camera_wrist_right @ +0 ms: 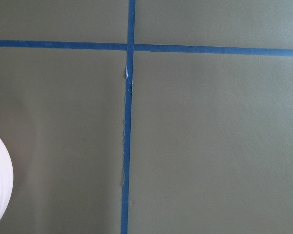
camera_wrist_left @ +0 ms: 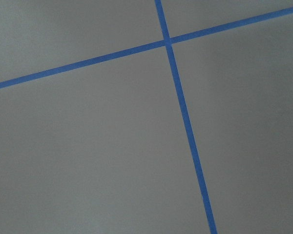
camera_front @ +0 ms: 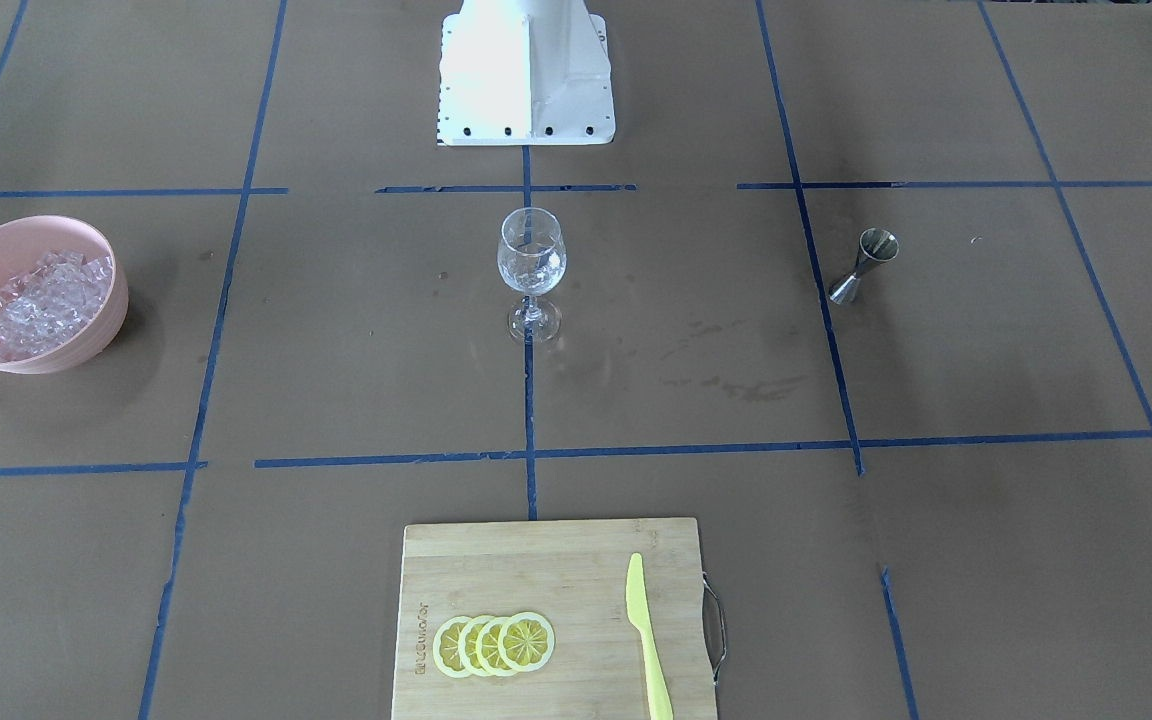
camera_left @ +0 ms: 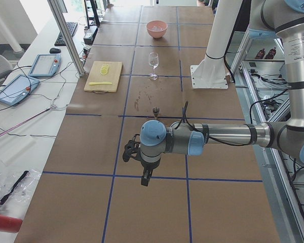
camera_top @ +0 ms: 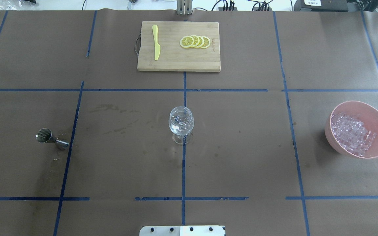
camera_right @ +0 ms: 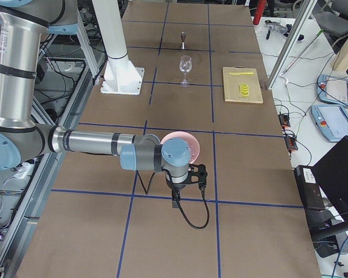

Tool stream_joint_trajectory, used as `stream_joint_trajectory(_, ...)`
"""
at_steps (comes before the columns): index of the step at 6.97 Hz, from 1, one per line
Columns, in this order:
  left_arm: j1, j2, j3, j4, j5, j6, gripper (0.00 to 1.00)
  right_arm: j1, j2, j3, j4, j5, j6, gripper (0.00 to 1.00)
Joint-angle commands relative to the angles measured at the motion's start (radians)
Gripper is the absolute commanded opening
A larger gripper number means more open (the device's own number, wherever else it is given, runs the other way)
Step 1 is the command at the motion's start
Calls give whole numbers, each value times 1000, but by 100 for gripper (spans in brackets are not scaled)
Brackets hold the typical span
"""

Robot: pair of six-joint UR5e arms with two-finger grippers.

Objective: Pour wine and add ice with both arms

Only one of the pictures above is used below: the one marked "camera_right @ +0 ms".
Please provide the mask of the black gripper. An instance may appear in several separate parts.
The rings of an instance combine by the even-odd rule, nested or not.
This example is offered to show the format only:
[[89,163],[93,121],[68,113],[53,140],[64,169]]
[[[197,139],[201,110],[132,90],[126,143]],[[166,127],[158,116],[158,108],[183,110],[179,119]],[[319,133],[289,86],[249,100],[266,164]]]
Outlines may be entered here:
[[168,187],[170,187],[172,191],[172,207],[174,209],[178,209],[180,207],[180,197],[181,197],[181,190],[189,184],[189,178],[187,177],[185,180],[175,183],[172,180],[170,180],[169,176],[166,175],[166,184]]

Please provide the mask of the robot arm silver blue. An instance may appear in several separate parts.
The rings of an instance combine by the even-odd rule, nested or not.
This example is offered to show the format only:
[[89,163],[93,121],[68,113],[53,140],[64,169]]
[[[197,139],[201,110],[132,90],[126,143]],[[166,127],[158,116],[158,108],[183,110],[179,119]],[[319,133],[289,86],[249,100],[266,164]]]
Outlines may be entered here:
[[125,170],[164,172],[173,206],[191,182],[190,150],[181,138],[161,144],[148,134],[77,131],[31,120],[41,35],[50,27],[76,31],[76,1],[0,1],[0,170],[45,153],[119,157]]

